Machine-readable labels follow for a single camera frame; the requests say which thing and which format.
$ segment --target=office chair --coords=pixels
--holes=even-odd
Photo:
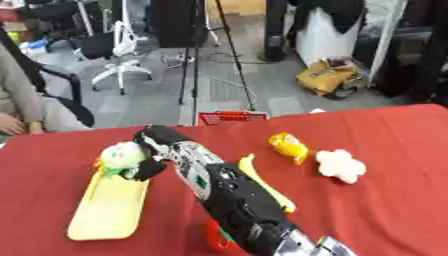
[[[46,46],[51,52],[51,45],[57,41],[66,40],[73,49],[77,46],[70,38],[75,28],[73,15],[78,12],[75,2],[53,2],[53,0],[25,0],[25,16],[42,20],[51,24],[51,32]]]
[[[43,93],[46,97],[58,99],[66,108],[68,108],[80,122],[88,127],[92,127],[95,123],[93,114],[82,105],[81,83],[78,76],[73,73],[62,70],[58,67],[52,67],[35,62],[24,55],[19,47],[9,38],[8,34],[1,27],[0,23],[0,42],[5,46],[8,52],[15,58],[19,66],[23,69],[29,80],[38,92]],[[41,74],[45,72],[50,75],[65,79],[70,83],[73,100],[55,97],[46,91],[46,82]]]
[[[105,31],[103,34],[96,34],[85,39],[81,46],[81,55],[87,59],[114,58],[114,64],[107,64],[106,71],[98,74],[92,79],[94,91],[98,91],[96,86],[101,80],[117,74],[120,94],[125,95],[124,78],[126,72],[140,72],[148,75],[152,80],[152,72],[140,67],[139,60],[122,61],[122,57],[130,54],[135,55],[137,42],[145,40],[139,38],[132,30],[127,11],[127,0],[112,1],[112,20],[115,22],[111,32]]]

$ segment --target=person's hand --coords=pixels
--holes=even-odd
[[[30,134],[42,134],[45,133],[41,122],[28,123],[28,131]]]
[[[19,119],[5,113],[0,113],[0,131],[11,136],[21,135],[25,134],[23,126],[22,121]]]

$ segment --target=sleeve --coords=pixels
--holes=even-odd
[[[41,96],[28,77],[0,43],[0,86],[8,92],[25,122],[43,121]]]

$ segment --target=yellow plate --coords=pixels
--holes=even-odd
[[[96,172],[68,227],[76,241],[123,239],[137,229],[149,181]]]

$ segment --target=wall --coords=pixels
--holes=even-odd
[[[224,12],[227,14],[263,15],[266,9],[266,0],[220,0]],[[216,0],[207,0],[207,6],[210,17],[218,17]]]

